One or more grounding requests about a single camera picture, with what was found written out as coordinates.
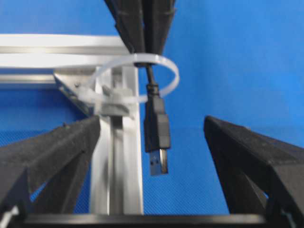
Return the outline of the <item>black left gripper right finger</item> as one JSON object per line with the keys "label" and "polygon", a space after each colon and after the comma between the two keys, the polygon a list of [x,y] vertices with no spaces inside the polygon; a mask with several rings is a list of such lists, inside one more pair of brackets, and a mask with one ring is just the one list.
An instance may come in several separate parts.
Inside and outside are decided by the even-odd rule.
{"label": "black left gripper right finger", "polygon": [[303,148],[213,116],[204,135],[230,213],[303,223]]}

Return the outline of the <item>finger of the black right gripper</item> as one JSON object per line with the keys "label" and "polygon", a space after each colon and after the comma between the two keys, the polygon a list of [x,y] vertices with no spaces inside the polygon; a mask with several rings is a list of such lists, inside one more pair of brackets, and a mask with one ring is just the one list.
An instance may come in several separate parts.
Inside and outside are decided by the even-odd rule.
{"label": "finger of the black right gripper", "polygon": [[122,41],[131,53],[144,53],[143,5],[141,0],[106,0]]}
{"label": "finger of the black right gripper", "polygon": [[175,14],[175,0],[146,1],[146,52],[162,53]]}

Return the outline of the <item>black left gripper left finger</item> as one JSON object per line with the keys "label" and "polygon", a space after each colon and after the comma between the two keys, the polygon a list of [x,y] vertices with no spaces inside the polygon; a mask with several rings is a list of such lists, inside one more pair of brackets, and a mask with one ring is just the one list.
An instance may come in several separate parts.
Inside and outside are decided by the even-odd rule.
{"label": "black left gripper left finger", "polygon": [[0,149],[0,219],[72,213],[100,136],[92,116]]}

